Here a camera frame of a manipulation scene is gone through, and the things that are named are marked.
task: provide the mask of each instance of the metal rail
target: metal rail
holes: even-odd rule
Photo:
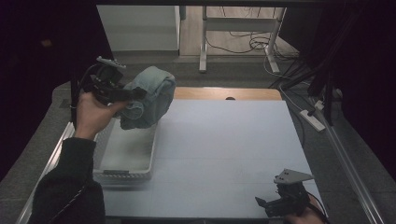
[[[342,167],[344,168],[344,172],[349,179],[350,185],[358,195],[358,199],[361,202],[361,206],[366,213],[368,219],[373,224],[385,224],[385,221],[382,218],[380,211],[378,210],[376,203],[370,194],[370,191],[361,180],[361,176],[353,165],[352,160],[349,158],[347,151],[344,148],[344,145],[342,144],[340,138],[338,137],[338,134],[335,131],[334,127],[329,125],[329,123],[321,113],[317,112],[316,114],[318,115],[319,120],[323,122],[324,126],[327,129],[326,134],[328,135],[329,140],[332,143],[334,152],[337,155]]]
[[[43,170],[43,173],[41,174],[40,178],[37,180],[37,184],[39,180],[46,175],[50,170],[52,170],[55,165],[58,162],[58,158],[61,154],[62,150],[62,142],[64,139],[69,138],[73,136],[74,134],[74,126],[72,122],[67,123],[66,128],[64,129],[64,133],[61,135],[60,140],[58,141],[58,144],[56,145],[55,149],[52,152],[52,155],[49,158],[49,161],[47,162],[46,167]],[[29,199],[27,200],[25,206],[23,207],[20,216],[17,219],[16,224],[25,224],[29,221],[29,217],[32,213],[32,203],[33,203],[33,197],[35,195],[35,188],[32,190],[32,193],[29,196]]]

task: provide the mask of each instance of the human hand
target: human hand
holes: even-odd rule
[[[128,102],[102,105],[91,92],[81,94],[77,107],[75,137],[93,140],[107,126],[113,115],[127,105]]]
[[[317,208],[318,203],[312,196],[309,195],[310,202]],[[320,219],[319,215],[314,212],[314,210],[306,207],[303,213],[297,217],[293,214],[286,215],[285,220],[287,220],[291,224],[323,224],[323,221]]]

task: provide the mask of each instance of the white wall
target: white wall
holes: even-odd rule
[[[178,7],[97,6],[110,47],[178,50]]]

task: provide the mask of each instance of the white table surface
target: white table surface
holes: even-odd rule
[[[174,100],[157,129],[152,178],[104,187],[107,216],[266,218],[275,175],[311,174],[284,101]]]

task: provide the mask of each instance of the black curtain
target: black curtain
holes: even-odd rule
[[[0,19],[3,178],[44,118],[53,89],[112,53],[93,1],[6,0]]]
[[[336,57],[343,112],[396,180],[396,3],[367,2]]]

